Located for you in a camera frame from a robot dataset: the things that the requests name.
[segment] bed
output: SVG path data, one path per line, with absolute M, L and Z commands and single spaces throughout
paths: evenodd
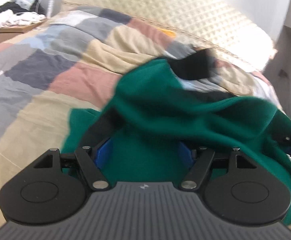
M 100 110 L 124 73 L 202 48 L 213 49 L 217 71 L 191 86 L 281 109 L 260 72 L 274 53 L 271 39 L 225 3 L 63 0 L 55 17 L 0 44 L 0 188 L 47 149 L 62 148 L 71 109 Z

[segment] gray ribbed plate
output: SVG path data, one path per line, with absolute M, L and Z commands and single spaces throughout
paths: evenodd
M 0 240 L 291 240 L 281 223 L 241 227 L 216 217 L 171 182 L 118 182 L 93 193 L 72 217 L 47 226 L 7 222 Z

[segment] silver screw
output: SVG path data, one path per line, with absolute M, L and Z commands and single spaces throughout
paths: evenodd
M 104 180 L 97 180 L 93 182 L 92 186 L 97 189 L 105 189 L 109 186 L 109 184 Z
M 183 181 L 181 183 L 181 187 L 182 188 L 186 188 L 186 189 L 193 189 L 196 186 L 197 186 L 197 184 L 194 181 L 192 181 L 192 180 L 186 180 L 186 181 Z

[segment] white logo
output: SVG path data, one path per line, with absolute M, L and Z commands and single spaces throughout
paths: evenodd
M 149 185 L 143 184 L 140 186 L 141 189 L 147 189 L 149 187 Z

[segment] triangular cutout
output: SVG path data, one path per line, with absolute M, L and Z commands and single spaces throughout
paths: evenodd
M 45 156 L 39 163 L 37 163 L 34 168 L 42 169 L 42 168 L 52 168 L 53 166 L 53 156 L 48 154 Z
M 250 163 L 246 158 L 241 155 L 237 155 L 237 168 L 238 169 L 255 169 L 252 163 Z

